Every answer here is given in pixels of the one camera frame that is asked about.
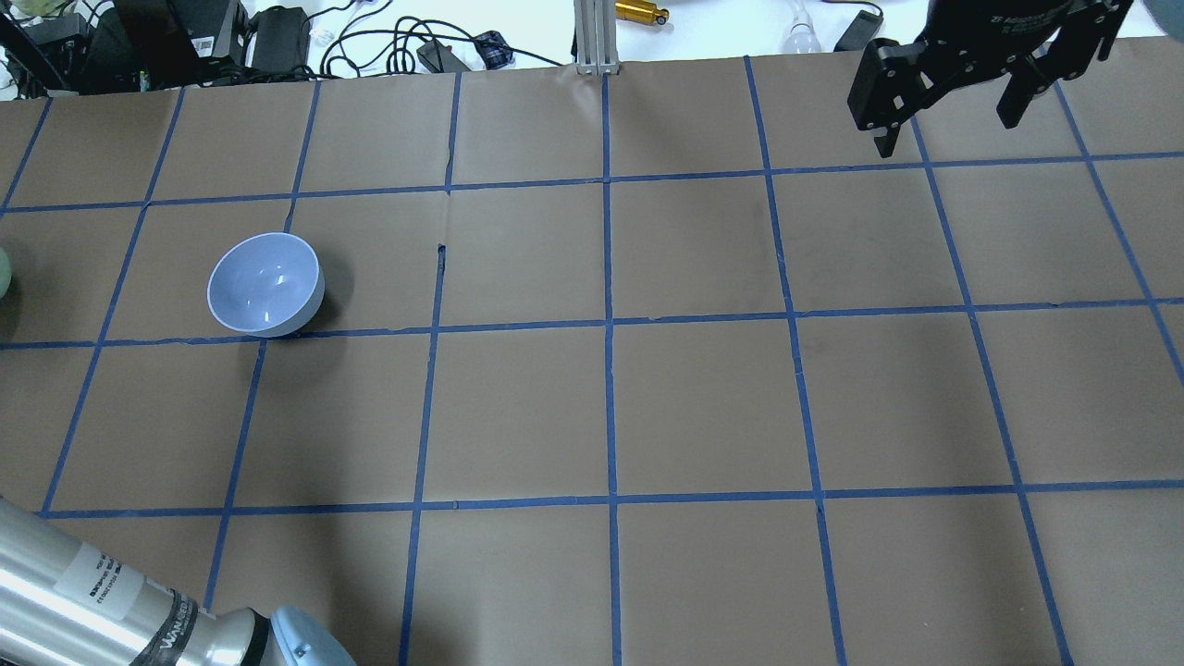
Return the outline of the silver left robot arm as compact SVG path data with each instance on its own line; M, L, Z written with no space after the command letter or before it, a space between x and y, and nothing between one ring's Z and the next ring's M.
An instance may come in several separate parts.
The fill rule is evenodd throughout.
M195 598L1 502L5 665L350 665L308 611L215 615Z

